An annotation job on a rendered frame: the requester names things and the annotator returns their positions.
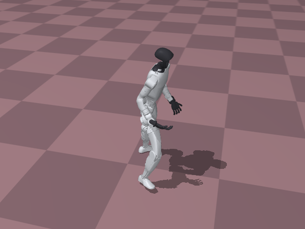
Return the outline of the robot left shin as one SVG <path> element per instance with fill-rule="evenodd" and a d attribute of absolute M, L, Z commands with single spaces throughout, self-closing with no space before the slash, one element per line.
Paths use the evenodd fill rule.
<path fill-rule="evenodd" d="M 143 125 L 142 125 L 143 126 Z M 141 126 L 141 127 L 142 127 Z M 149 137 L 148 137 L 148 135 L 146 134 L 146 133 L 144 133 L 142 130 L 141 130 L 141 138 L 142 138 L 142 140 L 143 140 L 143 147 L 144 148 L 147 148 L 148 146 L 148 143 L 149 143 Z"/>

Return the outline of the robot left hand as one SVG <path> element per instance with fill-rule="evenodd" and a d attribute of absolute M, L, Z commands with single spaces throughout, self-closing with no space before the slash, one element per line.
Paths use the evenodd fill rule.
<path fill-rule="evenodd" d="M 180 108 L 180 106 L 182 106 L 182 104 L 176 102 L 175 98 L 173 96 L 172 96 L 172 98 L 173 98 L 173 100 L 171 100 L 170 102 L 168 101 L 168 102 L 172 105 L 172 110 L 173 110 L 173 113 L 174 113 L 173 115 L 175 115 L 175 114 L 180 113 L 180 111 L 182 111 L 181 108 Z M 180 109 L 180 111 L 179 111 L 179 109 Z M 177 110 L 178 110 L 178 112 L 177 112 Z M 175 113 L 175 111 L 176 111 L 176 113 Z"/>

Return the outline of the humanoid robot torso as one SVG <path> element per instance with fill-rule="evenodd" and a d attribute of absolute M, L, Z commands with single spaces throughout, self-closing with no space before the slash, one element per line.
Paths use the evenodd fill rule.
<path fill-rule="evenodd" d="M 157 63 L 156 63 L 157 64 Z M 155 64 L 155 65 L 156 65 Z M 161 69 L 158 69 L 158 71 L 161 71 Z M 147 79 L 154 75 L 155 77 L 158 78 L 157 85 L 151 90 L 151 92 L 146 96 L 147 102 L 144 105 L 148 106 L 149 111 L 151 114 L 154 111 L 155 108 L 155 102 L 159 99 L 159 97 L 162 94 L 162 91 L 165 87 L 165 84 L 167 83 L 168 80 L 168 74 L 169 74 L 169 68 L 165 68 L 165 71 L 163 73 L 159 73 L 157 71 L 153 71 L 152 69 L 149 71 L 147 75 Z M 147 80 L 146 79 L 146 80 Z M 141 111 L 142 115 L 142 111 Z"/>

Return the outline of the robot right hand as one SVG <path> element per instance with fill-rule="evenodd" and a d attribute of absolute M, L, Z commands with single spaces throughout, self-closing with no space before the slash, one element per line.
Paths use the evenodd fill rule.
<path fill-rule="evenodd" d="M 153 127 L 157 127 L 157 128 L 159 128 L 159 129 L 170 130 L 170 129 L 172 129 L 172 127 L 173 127 L 173 126 L 169 126 L 169 127 L 168 127 L 167 125 L 166 125 L 166 126 L 162 126 L 162 125 L 158 124 L 157 121 L 154 121 L 154 120 L 152 120 L 152 119 L 149 121 L 149 123 L 152 124 Z M 168 127 L 168 128 L 167 128 L 167 127 Z"/>

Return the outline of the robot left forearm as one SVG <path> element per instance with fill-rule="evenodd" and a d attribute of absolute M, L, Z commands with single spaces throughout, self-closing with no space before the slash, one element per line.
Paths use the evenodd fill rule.
<path fill-rule="evenodd" d="M 165 87 L 162 91 L 163 95 L 165 96 L 165 98 L 170 102 L 171 100 L 173 100 L 172 96 L 171 96 L 171 93 L 169 92 L 168 90 L 168 87 L 167 85 L 165 84 Z"/>

